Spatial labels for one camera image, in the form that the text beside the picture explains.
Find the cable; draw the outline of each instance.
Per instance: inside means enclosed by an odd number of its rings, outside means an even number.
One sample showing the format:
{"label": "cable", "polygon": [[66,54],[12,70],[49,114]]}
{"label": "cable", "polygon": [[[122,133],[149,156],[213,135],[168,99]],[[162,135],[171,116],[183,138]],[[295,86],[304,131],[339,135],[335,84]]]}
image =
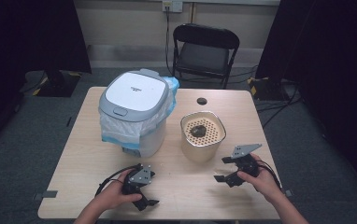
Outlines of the cable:
{"label": "cable", "polygon": [[193,22],[193,9],[191,10],[191,22]]}
{"label": "cable", "polygon": [[286,105],[286,102],[280,101],[280,102],[277,102],[277,103],[263,103],[263,104],[258,104],[256,106],[259,106],[259,105],[266,105],[266,107],[264,107],[262,109],[257,109],[257,112],[261,113],[261,112],[264,112],[266,110],[281,108],[282,106]]}
{"label": "cable", "polygon": [[[291,102],[290,105],[294,105],[294,104],[300,102],[301,99],[302,99],[302,97],[298,98],[297,100]],[[279,103],[275,103],[275,104],[270,104],[270,106],[272,106],[272,105],[278,105],[278,106],[266,107],[266,108],[258,109],[257,112],[261,113],[261,112],[264,112],[264,111],[266,111],[266,110],[279,109],[279,108],[281,108],[281,107],[283,107],[283,106],[286,106],[286,104],[285,104],[284,102],[279,102]]]}
{"label": "cable", "polygon": [[[251,74],[252,76],[252,73],[254,71],[250,71],[250,72],[246,72],[246,73],[240,73],[240,74],[236,74],[236,75],[232,75],[230,77],[240,77],[240,76],[245,76],[245,75],[248,75],[248,74]],[[178,80],[180,81],[187,81],[187,82],[197,82],[197,83],[218,83],[217,81],[216,82],[204,82],[204,81],[196,81],[196,80],[207,80],[207,79],[212,79],[214,77],[194,77],[194,78],[182,78],[182,77],[177,77]],[[242,83],[242,82],[246,82],[249,78],[246,78],[245,80],[241,80],[241,81],[234,81],[234,82],[228,82],[228,84],[234,84],[234,83]]]}
{"label": "cable", "polygon": [[166,43],[165,43],[165,46],[164,46],[164,56],[165,56],[165,60],[166,60],[166,67],[167,67],[167,70],[169,70],[169,73],[171,76],[173,76],[173,73],[172,71],[170,71],[170,68],[169,68],[169,63],[168,63],[168,60],[167,60],[167,56],[169,54],[169,11],[170,11],[170,8],[169,7],[164,7],[164,10],[166,12]]}
{"label": "cable", "polygon": [[258,68],[258,64],[254,65],[252,68],[251,68],[251,72],[254,73],[254,72],[257,72],[257,68]]}
{"label": "cable", "polygon": [[106,186],[106,184],[111,181],[111,180],[117,180],[117,179],[113,179],[112,177],[114,177],[115,175],[118,175],[120,173],[122,173],[123,171],[126,170],[130,170],[130,169],[138,169],[139,167],[141,167],[141,163],[139,163],[138,165],[133,165],[133,166],[128,166],[126,168],[123,168],[121,170],[119,170],[118,172],[114,173],[113,175],[111,175],[109,178],[105,179],[105,181],[103,181],[103,183],[99,184],[99,188],[97,189],[97,192],[94,194],[94,197],[96,197],[102,190],[103,188]]}
{"label": "cable", "polygon": [[123,182],[122,182],[122,181],[120,181],[119,179],[109,179],[109,180],[118,181],[118,182],[120,182],[121,184],[123,184]]}
{"label": "cable", "polygon": [[274,118],[280,111],[282,111],[284,108],[286,108],[287,106],[289,106],[291,104],[291,102],[293,101],[293,98],[295,96],[295,94],[297,93],[297,90],[298,90],[298,85],[295,86],[295,91],[293,93],[293,96],[292,98],[290,98],[290,101],[286,104],[286,105],[283,105],[281,107],[281,109],[279,109],[274,115],[272,115],[271,118],[269,118],[269,120],[267,120],[264,124],[263,124],[263,128],[265,128],[265,126],[269,123],[269,121],[272,120],[272,118]]}
{"label": "cable", "polygon": [[272,167],[271,167],[268,163],[266,163],[266,162],[264,162],[264,161],[260,161],[260,162],[262,162],[262,163],[265,164],[265,165],[260,165],[260,164],[259,164],[258,166],[259,166],[259,167],[262,167],[262,168],[264,168],[266,171],[268,171],[269,174],[271,174],[272,177],[274,177],[275,183],[278,185],[278,188],[281,189],[281,185],[280,185],[280,182],[278,181],[278,177],[277,177],[277,175],[275,174],[275,172],[274,172],[274,170],[272,169]]}

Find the beige basket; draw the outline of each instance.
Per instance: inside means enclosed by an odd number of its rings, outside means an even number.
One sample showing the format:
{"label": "beige basket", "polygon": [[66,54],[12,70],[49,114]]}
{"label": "beige basket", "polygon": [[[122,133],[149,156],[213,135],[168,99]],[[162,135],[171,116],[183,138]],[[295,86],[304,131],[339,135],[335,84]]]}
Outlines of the beige basket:
{"label": "beige basket", "polygon": [[200,111],[181,120],[181,148],[191,161],[209,161],[225,136],[225,128],[213,112]]}

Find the rice cooker lid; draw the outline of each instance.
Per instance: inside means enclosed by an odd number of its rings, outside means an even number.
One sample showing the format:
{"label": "rice cooker lid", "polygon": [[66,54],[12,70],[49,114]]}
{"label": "rice cooker lid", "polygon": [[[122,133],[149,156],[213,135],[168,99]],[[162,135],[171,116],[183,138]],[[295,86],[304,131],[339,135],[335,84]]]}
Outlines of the rice cooker lid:
{"label": "rice cooker lid", "polygon": [[158,113],[167,94],[168,84],[158,73],[146,69],[126,72],[106,88],[100,108],[116,119],[142,121]]}

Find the table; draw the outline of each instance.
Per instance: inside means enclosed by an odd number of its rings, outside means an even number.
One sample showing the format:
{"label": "table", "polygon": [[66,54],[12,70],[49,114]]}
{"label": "table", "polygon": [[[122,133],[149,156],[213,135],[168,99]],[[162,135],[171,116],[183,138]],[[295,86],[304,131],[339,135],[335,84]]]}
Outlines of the table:
{"label": "table", "polygon": [[[166,120],[166,136],[161,148],[150,158],[136,158],[121,147],[101,141],[98,105],[105,88],[90,88],[48,190],[55,198],[44,198],[41,218],[76,218],[93,198],[99,183],[121,168],[143,163],[156,173],[152,183],[141,188],[148,199],[159,200],[139,212],[132,203],[108,210],[100,218],[116,220],[238,220],[277,219],[278,214],[264,196],[244,183],[229,188],[217,183],[214,175],[229,175],[234,164],[223,164],[237,145],[260,143],[258,154],[277,172],[254,103],[248,91],[178,89],[177,105]],[[199,97],[207,99],[199,105]],[[180,121],[187,114],[214,112],[227,132],[216,156],[206,163],[189,161],[180,148]]]}

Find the gray carpet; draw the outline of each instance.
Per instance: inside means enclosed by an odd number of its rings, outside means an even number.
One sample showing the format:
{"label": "gray carpet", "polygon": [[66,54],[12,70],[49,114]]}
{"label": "gray carpet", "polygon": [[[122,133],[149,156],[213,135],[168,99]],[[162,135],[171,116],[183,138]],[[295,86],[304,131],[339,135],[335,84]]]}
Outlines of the gray carpet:
{"label": "gray carpet", "polygon": [[[70,98],[35,97],[28,91],[21,109],[0,132],[0,223],[72,223],[73,220],[42,220],[35,193],[45,190],[76,120],[80,106],[92,86],[106,86],[127,68],[93,69],[80,79]],[[152,68],[169,76],[166,68]],[[227,89],[248,90],[245,82],[251,68],[235,68]],[[35,85],[41,72],[27,74],[23,89]],[[180,81],[181,88],[219,89],[219,81]],[[293,86],[287,87],[289,94]],[[255,101],[258,109],[280,102]],[[265,123],[277,109],[260,112]],[[322,137],[321,125],[299,102],[283,109],[264,128],[283,186],[310,223],[357,223],[357,174],[338,150]],[[280,223],[279,220],[240,221]]]}

